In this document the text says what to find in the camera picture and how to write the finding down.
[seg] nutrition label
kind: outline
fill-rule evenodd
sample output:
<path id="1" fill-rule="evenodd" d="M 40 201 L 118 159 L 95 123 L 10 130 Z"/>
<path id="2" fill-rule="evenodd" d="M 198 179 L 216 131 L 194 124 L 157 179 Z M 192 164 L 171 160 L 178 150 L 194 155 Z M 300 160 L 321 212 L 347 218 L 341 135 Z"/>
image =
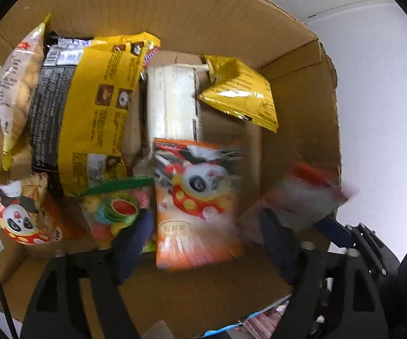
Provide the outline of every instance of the nutrition label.
<path id="1" fill-rule="evenodd" d="M 75 66 L 43 67 L 29 111 L 32 168 L 57 171 L 60 126 Z"/>

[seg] cardboard box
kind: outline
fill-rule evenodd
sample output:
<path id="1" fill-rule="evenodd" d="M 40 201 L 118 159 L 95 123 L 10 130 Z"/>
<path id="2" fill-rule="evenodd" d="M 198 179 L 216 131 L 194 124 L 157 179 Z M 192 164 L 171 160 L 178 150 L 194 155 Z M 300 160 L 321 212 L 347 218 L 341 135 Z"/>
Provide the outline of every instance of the cardboard box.
<path id="1" fill-rule="evenodd" d="M 237 57 L 270 81 L 277 110 L 276 134 L 208 111 L 205 140 L 244 139 L 252 194 L 268 190 L 295 159 L 339 174 L 336 75 L 318 37 L 267 0 L 19 0 L 0 22 L 0 64 L 44 17 L 63 36 L 110 36 L 148 31 L 162 49 Z M 8 179 L 1 167 L 0 183 Z M 0 278 L 15 319 L 23 321 L 46 259 L 4 232 Z M 326 249 L 313 230 L 302 238 Z M 94 338 L 101 337 L 90 284 L 82 280 L 83 304 Z M 168 273 L 141 263 L 120 293 L 139 332 L 164 320 L 176 338 L 203 334 L 247 317 L 285 296 L 290 287 L 263 250 L 226 264 Z"/>

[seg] orange snack package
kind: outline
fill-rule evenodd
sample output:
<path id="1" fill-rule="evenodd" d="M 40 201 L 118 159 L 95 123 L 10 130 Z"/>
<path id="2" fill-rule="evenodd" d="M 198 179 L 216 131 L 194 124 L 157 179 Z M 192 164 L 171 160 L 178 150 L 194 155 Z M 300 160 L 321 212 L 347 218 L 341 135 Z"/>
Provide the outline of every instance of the orange snack package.
<path id="1" fill-rule="evenodd" d="M 21 244 L 43 244 L 84 236 L 73 221 L 62 217 L 47 186 L 46 173 L 0 185 L 0 225 L 9 237 Z"/>
<path id="2" fill-rule="evenodd" d="M 240 147 L 154 141 L 156 265 L 186 269 L 241 254 L 234 218 Z"/>

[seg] clear plastic bag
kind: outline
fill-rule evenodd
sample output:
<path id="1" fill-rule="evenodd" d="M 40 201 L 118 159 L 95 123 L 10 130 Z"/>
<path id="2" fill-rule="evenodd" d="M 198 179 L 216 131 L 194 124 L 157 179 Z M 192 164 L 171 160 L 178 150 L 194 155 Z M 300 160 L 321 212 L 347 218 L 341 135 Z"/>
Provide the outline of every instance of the clear plastic bag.
<path id="1" fill-rule="evenodd" d="M 12 164 L 12 149 L 28 121 L 31 98 L 44 59 L 43 40 L 50 15 L 7 58 L 0 77 L 0 125 L 4 135 L 3 168 Z"/>
<path id="2" fill-rule="evenodd" d="M 114 180 L 77 195 L 92 238 L 112 240 L 136 220 L 140 209 L 150 206 L 151 177 Z"/>

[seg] yellow chip bag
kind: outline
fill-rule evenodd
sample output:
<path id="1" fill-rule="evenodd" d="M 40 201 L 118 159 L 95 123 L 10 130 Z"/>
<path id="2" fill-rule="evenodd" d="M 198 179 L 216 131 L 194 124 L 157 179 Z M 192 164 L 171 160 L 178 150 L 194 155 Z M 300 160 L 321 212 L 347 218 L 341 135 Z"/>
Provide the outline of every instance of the yellow chip bag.
<path id="1" fill-rule="evenodd" d="M 133 91 L 159 46 L 146 32 L 59 38 L 47 53 L 29 112 L 32 168 L 58 173 L 66 195 L 125 178 L 121 148 Z"/>
<path id="2" fill-rule="evenodd" d="M 276 132 L 276 108 L 269 82 L 237 58 L 207 56 L 211 87 L 199 99 L 229 115 Z"/>

